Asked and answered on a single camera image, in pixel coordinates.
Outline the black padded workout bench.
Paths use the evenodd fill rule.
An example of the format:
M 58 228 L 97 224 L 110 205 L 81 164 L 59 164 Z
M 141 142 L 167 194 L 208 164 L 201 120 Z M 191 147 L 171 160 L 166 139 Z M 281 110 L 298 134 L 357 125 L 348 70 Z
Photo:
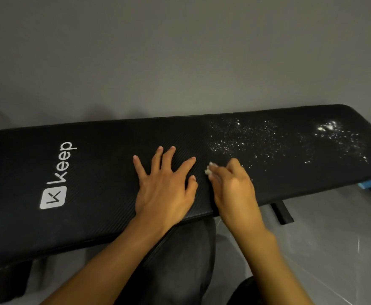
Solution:
M 282 160 L 245 168 L 259 205 L 371 180 L 371 124 L 346 105 L 212 115 L 120 119 L 0 130 L 0 266 L 110 242 L 134 216 L 139 190 L 132 157 L 150 171 L 157 148 L 176 147 L 174 170 L 196 163 L 198 191 L 183 222 L 216 216 L 204 170 L 229 157 L 209 148 L 209 121 L 241 117 L 340 121 L 361 133 L 370 163 L 336 157 L 303 165 Z

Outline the black bench support foot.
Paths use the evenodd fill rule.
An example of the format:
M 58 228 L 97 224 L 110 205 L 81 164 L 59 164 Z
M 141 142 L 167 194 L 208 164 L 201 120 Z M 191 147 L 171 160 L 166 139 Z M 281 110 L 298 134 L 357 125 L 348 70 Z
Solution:
M 33 261 L 0 267 L 0 304 L 25 294 Z
M 270 207 L 272 208 L 280 225 L 288 225 L 295 221 L 282 200 L 271 203 Z

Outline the person's left hand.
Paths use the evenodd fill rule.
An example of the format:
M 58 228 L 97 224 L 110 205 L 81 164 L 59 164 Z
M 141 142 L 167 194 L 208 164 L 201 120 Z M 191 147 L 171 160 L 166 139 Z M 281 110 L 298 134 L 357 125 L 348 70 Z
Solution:
M 135 203 L 135 218 L 150 230 L 165 234 L 183 220 L 194 200 L 187 200 L 187 175 L 196 163 L 191 157 L 176 171 L 162 171 L 161 159 L 164 154 L 160 146 L 152 161 L 147 179 L 140 183 Z

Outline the scattered white powder specks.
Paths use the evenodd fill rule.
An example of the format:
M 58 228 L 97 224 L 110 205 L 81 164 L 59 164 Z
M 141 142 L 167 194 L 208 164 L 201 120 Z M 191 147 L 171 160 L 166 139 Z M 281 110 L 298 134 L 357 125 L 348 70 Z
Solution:
M 307 123 L 264 118 L 249 122 L 225 117 L 209 121 L 207 127 L 210 150 L 218 156 L 238 158 L 246 168 L 256 163 L 273 166 L 282 160 L 310 165 L 334 157 L 370 163 L 361 133 L 338 120 Z

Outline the person's right forearm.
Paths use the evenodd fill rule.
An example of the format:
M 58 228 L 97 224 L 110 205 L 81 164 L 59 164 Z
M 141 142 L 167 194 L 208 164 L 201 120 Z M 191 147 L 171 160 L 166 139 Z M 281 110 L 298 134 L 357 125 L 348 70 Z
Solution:
M 285 261 L 275 235 L 259 230 L 231 230 L 267 305 L 314 305 Z

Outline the person's left forearm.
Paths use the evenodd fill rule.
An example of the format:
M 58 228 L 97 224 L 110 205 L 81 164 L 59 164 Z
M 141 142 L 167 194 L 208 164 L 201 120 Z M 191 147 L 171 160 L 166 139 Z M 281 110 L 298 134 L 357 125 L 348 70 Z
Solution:
M 119 237 L 40 305 L 113 305 L 137 266 L 172 226 L 135 216 Z

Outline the person's dark trousers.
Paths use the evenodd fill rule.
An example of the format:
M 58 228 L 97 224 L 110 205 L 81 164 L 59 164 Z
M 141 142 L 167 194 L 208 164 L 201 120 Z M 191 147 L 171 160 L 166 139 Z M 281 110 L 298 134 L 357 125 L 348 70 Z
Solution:
M 213 218 L 174 227 L 114 305 L 265 305 L 229 232 Z

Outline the person's right hand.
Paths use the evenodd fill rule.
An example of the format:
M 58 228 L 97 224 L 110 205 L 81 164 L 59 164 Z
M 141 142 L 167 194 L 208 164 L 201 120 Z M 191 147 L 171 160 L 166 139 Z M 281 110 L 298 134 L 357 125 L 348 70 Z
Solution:
M 256 200 L 254 185 L 249 175 L 244 188 L 236 191 L 213 191 L 213 193 L 219 215 L 235 238 L 265 232 L 266 228 Z

